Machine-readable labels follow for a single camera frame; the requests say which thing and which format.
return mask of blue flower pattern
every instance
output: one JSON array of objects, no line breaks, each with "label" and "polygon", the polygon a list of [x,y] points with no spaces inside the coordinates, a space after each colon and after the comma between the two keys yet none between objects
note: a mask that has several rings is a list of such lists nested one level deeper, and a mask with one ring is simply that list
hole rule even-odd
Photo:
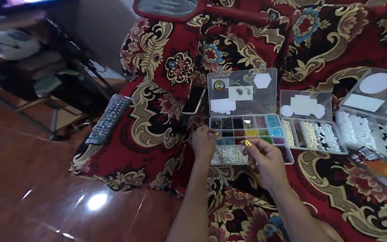
[{"label": "blue flower pattern", "polygon": [[209,59],[206,54],[204,54],[204,59],[209,62],[209,63],[222,63],[223,62],[223,54],[221,51],[218,50],[218,47],[215,44],[205,44],[204,45],[204,52],[208,49],[211,48],[213,52],[216,54],[217,58],[216,59]]},{"label": "blue flower pattern", "polygon": [[273,224],[276,228],[280,229],[282,231],[283,237],[285,238],[285,241],[290,242],[288,232],[286,231],[286,228],[283,226],[283,222],[280,219],[279,216],[272,216],[269,219],[270,223]]},{"label": "blue flower pattern", "polygon": [[[313,9],[313,8],[306,8],[302,11],[301,16],[297,19],[297,22],[293,26],[293,31],[295,35],[295,45],[300,46],[301,42],[307,42],[310,40],[311,35],[319,28],[321,25],[320,18],[319,18],[319,9]],[[311,26],[309,29],[303,33],[301,33],[300,25],[303,23],[303,21],[307,19],[310,20]]]}]

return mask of finger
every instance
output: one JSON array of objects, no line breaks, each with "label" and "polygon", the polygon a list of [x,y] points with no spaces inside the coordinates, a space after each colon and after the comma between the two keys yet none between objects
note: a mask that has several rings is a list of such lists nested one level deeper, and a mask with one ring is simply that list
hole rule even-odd
[{"label": "finger", "polygon": [[249,152],[249,154],[257,161],[264,159],[264,155],[261,154],[261,152],[256,148],[255,145],[253,145],[251,140],[243,140],[240,142],[240,144],[244,145]]},{"label": "finger", "polygon": [[218,138],[219,133],[211,134],[210,141],[213,142],[213,144],[216,144],[216,139]]},{"label": "finger", "polygon": [[272,144],[268,143],[263,139],[253,138],[253,139],[249,139],[249,141],[253,145],[257,146],[258,148],[262,148],[264,152],[267,154],[275,152],[276,150],[279,150],[276,146],[273,146]]},{"label": "finger", "polygon": [[209,133],[212,133],[212,134],[216,134],[216,133],[218,133],[216,130],[214,130],[214,129],[210,129],[209,128]]},{"label": "finger", "polygon": [[253,159],[253,157],[248,156],[248,157],[247,157],[247,161],[248,161],[248,163],[249,163],[250,168],[252,168],[252,169],[254,170],[254,169],[256,168],[256,162],[255,162],[255,160]]}]

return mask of green bead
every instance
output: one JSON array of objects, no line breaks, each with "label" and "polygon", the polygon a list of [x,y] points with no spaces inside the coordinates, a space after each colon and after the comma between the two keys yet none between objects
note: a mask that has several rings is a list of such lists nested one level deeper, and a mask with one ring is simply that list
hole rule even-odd
[{"label": "green bead", "polygon": [[271,139],[271,137],[261,137],[261,139],[267,141],[267,142],[270,143],[270,144],[273,143],[273,140]]}]

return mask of long fingernail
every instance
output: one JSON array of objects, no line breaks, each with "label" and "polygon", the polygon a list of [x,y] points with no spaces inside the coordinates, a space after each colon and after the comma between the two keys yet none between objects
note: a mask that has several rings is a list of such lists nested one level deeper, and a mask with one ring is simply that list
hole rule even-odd
[{"label": "long fingernail", "polygon": [[249,140],[245,140],[245,141],[244,141],[244,145],[245,145],[246,147],[250,147],[250,146],[252,146],[252,143],[250,143]]}]

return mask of plastic storage box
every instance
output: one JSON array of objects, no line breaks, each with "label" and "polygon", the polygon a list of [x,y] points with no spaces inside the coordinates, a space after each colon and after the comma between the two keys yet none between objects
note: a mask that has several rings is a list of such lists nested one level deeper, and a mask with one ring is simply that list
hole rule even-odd
[{"label": "plastic storage box", "polygon": [[247,164],[242,140],[257,137],[277,146],[285,164],[294,159],[276,112],[277,69],[207,75],[210,124],[221,133],[212,165]]},{"label": "plastic storage box", "polygon": [[280,90],[280,116],[290,148],[348,154],[331,105],[331,92]]},{"label": "plastic storage box", "polygon": [[368,70],[341,102],[336,121],[348,148],[367,146],[387,157],[387,70]]}]

